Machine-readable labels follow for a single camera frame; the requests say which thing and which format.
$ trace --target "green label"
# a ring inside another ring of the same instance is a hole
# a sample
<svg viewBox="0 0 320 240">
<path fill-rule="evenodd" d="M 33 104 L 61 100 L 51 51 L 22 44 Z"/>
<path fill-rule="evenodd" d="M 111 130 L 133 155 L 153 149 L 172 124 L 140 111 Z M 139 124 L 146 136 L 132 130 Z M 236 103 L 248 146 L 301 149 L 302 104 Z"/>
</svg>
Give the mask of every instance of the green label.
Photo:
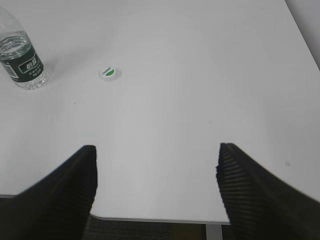
<svg viewBox="0 0 320 240">
<path fill-rule="evenodd" d="M 11 60 L 0 60 L 0 62 L 12 80 L 18 83 L 32 81 L 44 71 L 44 65 L 33 46 L 20 57 Z"/>
</svg>

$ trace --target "table surface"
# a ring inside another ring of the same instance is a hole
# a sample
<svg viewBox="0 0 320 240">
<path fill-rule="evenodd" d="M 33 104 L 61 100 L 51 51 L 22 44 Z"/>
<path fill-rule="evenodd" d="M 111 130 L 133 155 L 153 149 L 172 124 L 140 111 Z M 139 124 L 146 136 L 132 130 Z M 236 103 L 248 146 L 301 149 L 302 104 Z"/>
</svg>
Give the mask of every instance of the table surface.
<svg viewBox="0 0 320 240">
<path fill-rule="evenodd" d="M 320 200 L 320 74 L 284 1 L 1 4 L 52 74 L 25 91 L 0 69 L 0 194 L 95 145 L 93 215 L 225 223 L 215 167 L 234 143 Z"/>
</svg>

